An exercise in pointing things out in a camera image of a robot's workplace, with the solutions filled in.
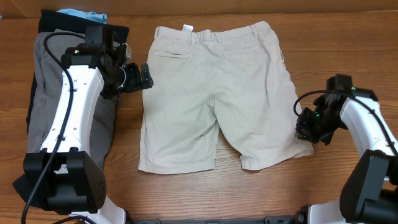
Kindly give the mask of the beige shorts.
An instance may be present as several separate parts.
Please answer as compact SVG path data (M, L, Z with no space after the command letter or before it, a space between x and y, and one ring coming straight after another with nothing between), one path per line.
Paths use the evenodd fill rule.
M219 134L244 170L313 153L295 136L296 89L268 23L223 32L159 26L147 64L154 84L142 93L139 170L214 169Z

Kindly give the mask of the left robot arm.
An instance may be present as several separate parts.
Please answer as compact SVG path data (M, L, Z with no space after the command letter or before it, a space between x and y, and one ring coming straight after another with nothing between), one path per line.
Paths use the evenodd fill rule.
M62 69L62 92L49 134L40 151L25 155L23 170L32 189L25 202L37 202L63 221L131 223L129 213L106 194L103 171L90 156L90 131L99 97L151 88L147 64L130 61L125 43L107 25L88 26L82 43L55 59Z

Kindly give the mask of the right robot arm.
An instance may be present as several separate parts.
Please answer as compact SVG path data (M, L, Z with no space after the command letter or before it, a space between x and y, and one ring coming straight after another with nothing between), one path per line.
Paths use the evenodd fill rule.
M360 160L343 186L339 200L307 205L291 223L397 223L397 139L382 117L376 94L336 74L317 92L315 109L298 114L296 136L328 145L334 132L351 133Z

